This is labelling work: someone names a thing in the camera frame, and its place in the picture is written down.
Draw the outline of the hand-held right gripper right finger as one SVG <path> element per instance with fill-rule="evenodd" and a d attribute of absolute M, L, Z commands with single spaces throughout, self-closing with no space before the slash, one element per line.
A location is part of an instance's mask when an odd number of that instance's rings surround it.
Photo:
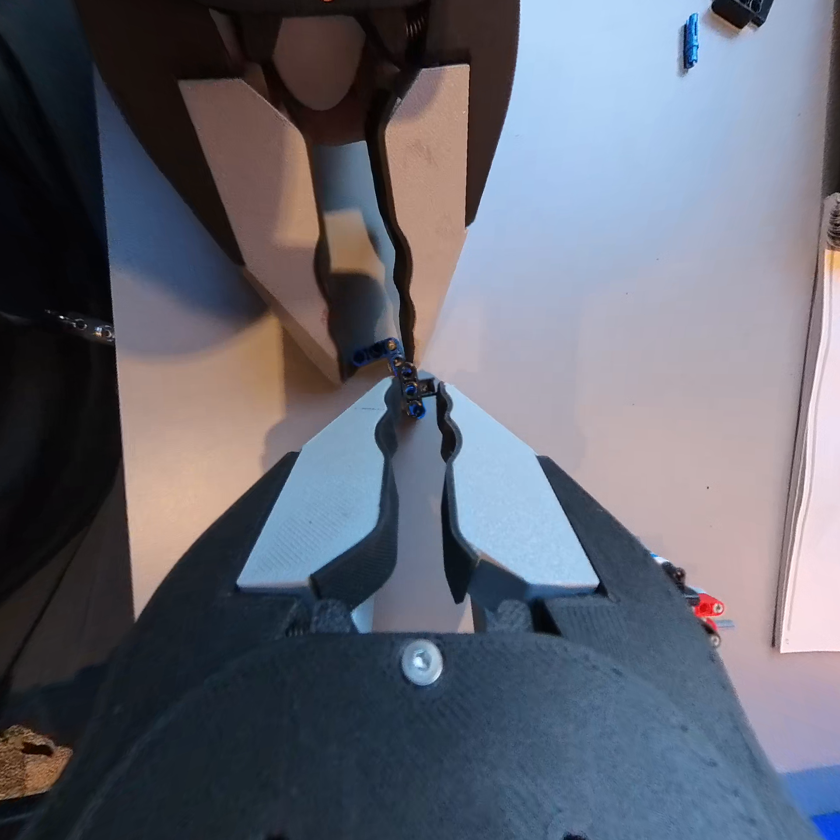
<path fill-rule="evenodd" d="M 600 585 L 534 450 L 453 385 L 437 390 L 444 572 L 456 603 L 533 603 Z"/>

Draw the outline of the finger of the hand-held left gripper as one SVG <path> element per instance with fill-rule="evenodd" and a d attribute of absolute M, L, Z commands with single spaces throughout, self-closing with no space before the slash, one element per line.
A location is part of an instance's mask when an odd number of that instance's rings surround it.
<path fill-rule="evenodd" d="M 376 200 L 394 249 L 397 325 L 424 362 L 467 237 L 469 66 L 399 75 L 367 125 Z"/>
<path fill-rule="evenodd" d="M 245 80 L 178 86 L 244 273 L 310 362 L 340 384 L 340 354 L 316 270 L 321 228 L 306 141 Z"/>

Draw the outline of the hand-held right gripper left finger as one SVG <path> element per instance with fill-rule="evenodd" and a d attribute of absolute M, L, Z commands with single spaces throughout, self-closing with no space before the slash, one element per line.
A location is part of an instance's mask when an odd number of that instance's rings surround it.
<path fill-rule="evenodd" d="M 240 592 L 356 611 L 382 588 L 396 565 L 395 395 L 394 381 L 380 380 L 303 445 L 238 575 Z"/>

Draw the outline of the black angled connector piece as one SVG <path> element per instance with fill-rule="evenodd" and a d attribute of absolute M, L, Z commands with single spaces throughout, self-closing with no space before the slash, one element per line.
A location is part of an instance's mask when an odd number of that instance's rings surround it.
<path fill-rule="evenodd" d="M 426 415 L 424 400 L 436 396 L 437 380 L 421 372 L 415 363 L 402 356 L 390 360 L 389 365 L 404 414 L 412 420 L 422 419 Z"/>

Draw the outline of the blue angled beam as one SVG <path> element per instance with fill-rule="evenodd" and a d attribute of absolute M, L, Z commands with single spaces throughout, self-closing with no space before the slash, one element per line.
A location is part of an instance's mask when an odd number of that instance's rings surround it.
<path fill-rule="evenodd" d="M 403 343 L 398 338 L 390 337 L 354 351 L 351 361 L 357 368 L 384 361 L 391 371 L 389 362 L 396 356 L 402 356 L 407 361 L 412 362 L 406 355 Z"/>

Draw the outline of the brick car chassis model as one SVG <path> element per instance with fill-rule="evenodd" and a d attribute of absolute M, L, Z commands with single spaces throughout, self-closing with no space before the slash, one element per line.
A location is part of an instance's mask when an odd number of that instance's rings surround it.
<path fill-rule="evenodd" d="M 687 580 L 687 572 L 682 567 L 656 553 L 651 553 L 651 557 L 674 584 L 692 615 L 705 631 L 710 644 L 718 649 L 721 645 L 720 630 L 722 618 L 726 612 L 725 603 L 705 590 L 691 585 Z"/>

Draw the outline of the blue storage bin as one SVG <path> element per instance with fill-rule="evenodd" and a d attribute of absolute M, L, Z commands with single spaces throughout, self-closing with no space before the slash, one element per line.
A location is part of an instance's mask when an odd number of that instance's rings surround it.
<path fill-rule="evenodd" d="M 782 779 L 822 838 L 839 839 L 839 765 L 783 773 Z"/>

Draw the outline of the building instruction booklet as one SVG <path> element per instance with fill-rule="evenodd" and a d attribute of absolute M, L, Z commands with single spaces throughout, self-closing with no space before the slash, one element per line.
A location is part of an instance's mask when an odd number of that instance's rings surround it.
<path fill-rule="evenodd" d="M 821 236 L 784 517 L 773 644 L 783 655 L 839 650 L 839 194 Z"/>

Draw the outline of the pile of loose bricks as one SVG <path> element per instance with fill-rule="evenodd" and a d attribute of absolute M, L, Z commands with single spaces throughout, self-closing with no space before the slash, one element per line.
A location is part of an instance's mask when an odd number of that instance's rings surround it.
<path fill-rule="evenodd" d="M 767 21 L 773 0 L 768 1 L 724 1 L 710 3 L 710 10 L 720 19 L 737 29 L 747 26 L 759 28 Z"/>

